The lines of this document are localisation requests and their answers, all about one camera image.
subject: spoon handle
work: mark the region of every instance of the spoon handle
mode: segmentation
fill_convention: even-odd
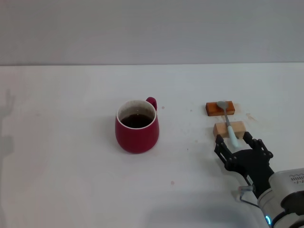
[[[227,126],[231,126],[230,121],[229,121],[228,116],[227,116],[226,109],[224,109],[224,115],[225,115],[225,119],[226,119],[226,124],[227,124]]]
[[[236,135],[234,134],[233,128],[231,126],[228,126],[228,133],[229,133],[229,138],[231,140],[231,144],[235,147],[238,148],[238,139]]]

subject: mug handle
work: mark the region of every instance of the mug handle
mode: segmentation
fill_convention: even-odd
[[[155,110],[157,111],[157,103],[156,103],[156,100],[155,100],[154,97],[150,96],[150,97],[147,98],[146,101],[149,102],[150,104],[152,104],[153,107],[155,108]]]

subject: orange wooden block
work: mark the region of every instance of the orange wooden block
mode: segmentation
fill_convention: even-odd
[[[228,108],[226,109],[227,115],[233,115],[235,112],[232,101],[226,101]],[[206,103],[206,110],[208,116],[224,115],[224,110],[217,106],[216,102]]]

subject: gray wall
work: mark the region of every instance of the gray wall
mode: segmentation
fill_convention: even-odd
[[[304,0],[0,0],[0,65],[304,61]]]

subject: mug rim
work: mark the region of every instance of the mug rim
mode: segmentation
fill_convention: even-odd
[[[124,125],[121,121],[120,121],[120,119],[118,118],[118,112],[119,112],[119,110],[122,108],[122,107],[124,107],[128,102],[130,102],[130,101],[140,101],[140,102],[145,102],[145,103],[148,103],[152,108],[153,108],[153,111],[154,111],[154,119],[152,120],[152,122],[149,124],[149,125],[147,125],[147,126],[145,126],[145,127],[141,127],[141,128],[132,128],[132,127],[128,127],[128,126],[126,126],[126,125]],[[120,107],[119,107],[119,109],[117,110],[117,112],[116,112],[116,119],[118,120],[118,122],[122,125],[122,126],[124,126],[124,127],[126,127],[126,128],[129,128],[129,129],[132,129],[132,130],[140,130],[140,129],[144,129],[144,128],[147,128],[147,127],[149,127],[150,125],[152,125],[153,123],[154,123],[154,121],[156,120],[156,117],[157,117],[157,113],[156,113],[156,110],[155,110],[155,108],[154,108],[154,106],[150,103],[150,102],[147,102],[147,101],[145,101],[145,100],[130,100],[130,101],[126,101],[123,105],[121,105]]]

